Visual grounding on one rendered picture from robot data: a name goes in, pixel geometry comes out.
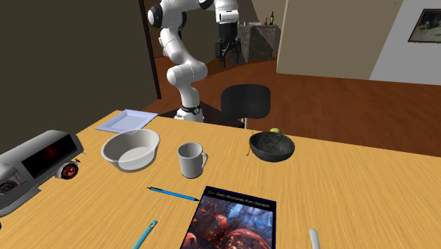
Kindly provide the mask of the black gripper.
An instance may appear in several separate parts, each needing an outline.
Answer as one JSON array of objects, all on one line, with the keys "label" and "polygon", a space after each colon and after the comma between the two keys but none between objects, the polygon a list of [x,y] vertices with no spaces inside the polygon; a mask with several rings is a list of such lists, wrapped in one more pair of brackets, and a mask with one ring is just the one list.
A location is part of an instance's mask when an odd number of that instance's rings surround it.
[{"label": "black gripper", "polygon": [[229,62],[239,63],[241,54],[241,42],[235,40],[237,37],[237,22],[220,23],[218,25],[218,34],[221,40],[215,41],[215,57],[220,62],[220,67],[225,68],[225,56],[228,53],[228,42],[230,43]]}]

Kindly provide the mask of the stone counter with bottles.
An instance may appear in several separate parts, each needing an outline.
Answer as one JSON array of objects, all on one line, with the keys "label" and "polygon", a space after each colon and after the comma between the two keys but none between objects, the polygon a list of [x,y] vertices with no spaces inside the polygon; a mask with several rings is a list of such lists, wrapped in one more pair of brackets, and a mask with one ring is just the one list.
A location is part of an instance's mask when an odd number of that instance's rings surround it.
[{"label": "stone counter with bottles", "polygon": [[278,54],[281,29],[277,25],[254,25],[258,23],[254,11],[240,11],[237,37],[241,42],[239,64],[248,64],[250,60],[271,60]]}]

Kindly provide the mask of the black chair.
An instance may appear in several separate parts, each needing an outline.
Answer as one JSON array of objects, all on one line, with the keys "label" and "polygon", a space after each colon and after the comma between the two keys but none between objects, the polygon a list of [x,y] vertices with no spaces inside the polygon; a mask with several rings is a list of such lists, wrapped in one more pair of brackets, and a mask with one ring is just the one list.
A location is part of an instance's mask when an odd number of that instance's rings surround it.
[{"label": "black chair", "polygon": [[270,113],[270,109],[271,91],[263,85],[229,86],[220,96],[220,111],[227,119],[262,119]]}]

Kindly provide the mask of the dark robot stand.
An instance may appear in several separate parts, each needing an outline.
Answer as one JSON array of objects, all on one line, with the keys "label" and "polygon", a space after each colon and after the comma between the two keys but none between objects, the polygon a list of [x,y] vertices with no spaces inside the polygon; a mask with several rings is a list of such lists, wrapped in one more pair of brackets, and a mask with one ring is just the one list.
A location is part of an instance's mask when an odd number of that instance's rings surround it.
[{"label": "dark robot stand", "polygon": [[225,118],[220,110],[217,110],[204,102],[200,102],[197,108],[199,109],[199,114],[204,116],[205,123],[237,128],[245,127],[243,122]]}]

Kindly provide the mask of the black bowl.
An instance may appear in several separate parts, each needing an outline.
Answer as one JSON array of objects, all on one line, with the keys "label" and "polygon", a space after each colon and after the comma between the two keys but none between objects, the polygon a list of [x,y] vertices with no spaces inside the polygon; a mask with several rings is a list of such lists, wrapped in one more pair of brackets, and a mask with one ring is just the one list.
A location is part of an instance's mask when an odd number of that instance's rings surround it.
[{"label": "black bowl", "polygon": [[258,132],[249,138],[252,153],[267,162],[281,162],[290,158],[295,151],[295,143],[284,134]]}]

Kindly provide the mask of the grey mug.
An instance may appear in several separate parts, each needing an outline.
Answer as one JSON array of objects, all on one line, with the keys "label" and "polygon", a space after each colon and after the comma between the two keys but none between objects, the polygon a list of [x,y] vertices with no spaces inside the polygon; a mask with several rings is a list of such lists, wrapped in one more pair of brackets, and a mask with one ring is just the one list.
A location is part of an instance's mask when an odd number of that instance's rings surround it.
[{"label": "grey mug", "polygon": [[204,152],[202,145],[196,142],[183,144],[178,148],[177,154],[184,177],[194,179],[203,173],[208,154]]}]

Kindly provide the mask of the white square plate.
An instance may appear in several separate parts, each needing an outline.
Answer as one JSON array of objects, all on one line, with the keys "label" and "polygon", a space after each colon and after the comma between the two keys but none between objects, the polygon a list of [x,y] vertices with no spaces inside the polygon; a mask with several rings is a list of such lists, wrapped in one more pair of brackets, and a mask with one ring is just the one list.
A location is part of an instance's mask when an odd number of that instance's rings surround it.
[{"label": "white square plate", "polygon": [[157,116],[157,113],[126,109],[96,129],[119,134],[133,129],[142,129]]}]

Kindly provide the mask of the white bowl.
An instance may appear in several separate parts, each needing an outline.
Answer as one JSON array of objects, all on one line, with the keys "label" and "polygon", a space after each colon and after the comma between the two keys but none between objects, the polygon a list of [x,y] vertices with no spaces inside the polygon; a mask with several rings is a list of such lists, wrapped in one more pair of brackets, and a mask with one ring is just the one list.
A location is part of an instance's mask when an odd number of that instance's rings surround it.
[{"label": "white bowl", "polygon": [[160,135],[151,129],[133,129],[105,142],[101,156],[115,168],[134,173],[149,167],[155,160]]}]

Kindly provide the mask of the blue pen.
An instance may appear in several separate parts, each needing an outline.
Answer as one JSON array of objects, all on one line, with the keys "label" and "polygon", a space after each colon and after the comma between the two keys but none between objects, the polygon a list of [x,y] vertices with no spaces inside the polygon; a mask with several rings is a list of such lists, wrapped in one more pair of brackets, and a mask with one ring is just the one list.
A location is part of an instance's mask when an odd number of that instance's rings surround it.
[{"label": "blue pen", "polygon": [[171,192],[171,191],[167,191],[167,190],[158,189],[156,187],[147,187],[147,188],[149,190],[151,190],[151,191],[154,191],[154,192],[159,192],[159,193],[162,193],[162,194],[166,194],[166,195],[170,195],[170,196],[174,196],[174,197],[179,197],[179,198],[182,198],[182,199],[188,199],[188,200],[195,201],[195,202],[199,202],[200,201],[199,199],[197,199],[195,197],[190,197],[190,196],[182,195],[182,194],[179,194],[179,193],[176,193],[176,192]]}]

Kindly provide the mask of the book with red blue cover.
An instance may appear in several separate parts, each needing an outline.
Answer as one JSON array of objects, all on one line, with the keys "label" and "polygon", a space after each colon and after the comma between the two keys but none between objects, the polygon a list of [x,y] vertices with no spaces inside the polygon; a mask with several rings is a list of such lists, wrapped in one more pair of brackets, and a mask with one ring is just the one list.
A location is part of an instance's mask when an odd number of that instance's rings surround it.
[{"label": "book with red blue cover", "polygon": [[276,202],[207,186],[180,249],[276,249]]}]

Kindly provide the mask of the silver toy vehicle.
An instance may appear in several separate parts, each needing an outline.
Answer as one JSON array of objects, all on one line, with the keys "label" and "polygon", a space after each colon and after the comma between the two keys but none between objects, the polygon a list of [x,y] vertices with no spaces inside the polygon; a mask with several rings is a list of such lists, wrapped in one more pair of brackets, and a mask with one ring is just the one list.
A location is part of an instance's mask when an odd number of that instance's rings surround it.
[{"label": "silver toy vehicle", "polygon": [[48,130],[0,155],[0,217],[34,197],[51,177],[74,178],[81,153],[75,134]]}]

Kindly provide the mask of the framed wall picture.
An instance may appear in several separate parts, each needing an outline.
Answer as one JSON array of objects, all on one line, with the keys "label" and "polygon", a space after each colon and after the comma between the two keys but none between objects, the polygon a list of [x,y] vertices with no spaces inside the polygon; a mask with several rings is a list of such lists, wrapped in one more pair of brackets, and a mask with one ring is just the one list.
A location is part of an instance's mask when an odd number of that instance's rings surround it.
[{"label": "framed wall picture", "polygon": [[422,10],[408,42],[441,44],[441,8]]}]

